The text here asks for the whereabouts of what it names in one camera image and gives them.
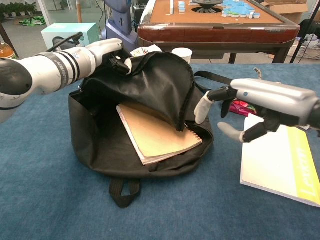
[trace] paper cup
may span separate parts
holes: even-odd
[[[190,64],[192,51],[189,48],[175,48],[172,50],[172,53],[184,59],[188,64]]]

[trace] black strap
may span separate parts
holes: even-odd
[[[125,185],[125,179],[123,178],[111,178],[111,181],[109,184],[109,193],[112,199],[120,208],[128,207],[140,193],[139,179],[128,180],[130,195],[121,196],[124,185]]]
[[[214,74],[212,72],[209,72],[209,71],[197,71],[195,74],[194,74],[195,77],[202,77],[202,78],[205,78],[205,79],[209,79],[209,80],[212,80],[212,81],[215,81],[215,82],[218,82],[218,83],[221,83],[221,84],[226,84],[226,85],[230,85],[231,84],[231,81],[232,79],[230,78],[227,78],[225,76],[220,76],[218,74]],[[195,86],[202,92],[202,93],[206,93],[207,91],[210,91],[211,89],[208,89],[198,83],[195,83]]]
[[[194,76],[199,76],[199,77],[203,77],[205,79],[209,79],[221,84],[225,84],[225,85],[230,85],[232,79],[227,78],[225,76],[220,76],[218,74],[214,74],[212,72],[209,71],[197,71]]]

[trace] table leg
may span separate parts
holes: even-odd
[[[0,22],[0,35],[3,38],[4,42],[8,45],[10,45],[10,47],[12,47],[13,51],[15,52],[16,57],[18,58],[18,53],[14,47],[14,45],[12,44],[12,42],[10,41],[9,36],[6,33],[6,30],[4,28],[4,26],[2,26],[2,23]]]
[[[290,50],[290,47],[279,48],[274,56],[272,63],[283,64],[287,58],[289,50]]]
[[[229,64],[234,64],[236,62],[236,57],[237,57],[236,53],[231,53],[229,58]]]

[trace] robotic arm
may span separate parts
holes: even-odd
[[[86,78],[103,63],[104,56],[121,49],[122,41],[113,38],[87,47],[42,52],[23,60],[0,58],[0,123],[10,118],[32,93],[47,95]],[[125,63],[115,56],[107,59],[124,74],[131,72],[130,59]]]
[[[215,101],[224,101],[221,110],[224,118],[235,98],[257,106],[257,115],[264,122],[246,131],[238,131],[225,122],[219,122],[219,129],[234,140],[250,143],[268,132],[276,132],[280,125],[310,125],[320,130],[320,99],[314,91],[251,78],[235,79],[230,86],[208,91],[194,110],[195,121],[202,123]]]

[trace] notebook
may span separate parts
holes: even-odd
[[[188,128],[176,131],[169,123],[123,104],[116,110],[143,165],[182,154],[202,143]]]
[[[247,130],[263,119],[250,114]],[[320,182],[307,135],[281,125],[242,147],[240,183],[311,206],[320,207]]]

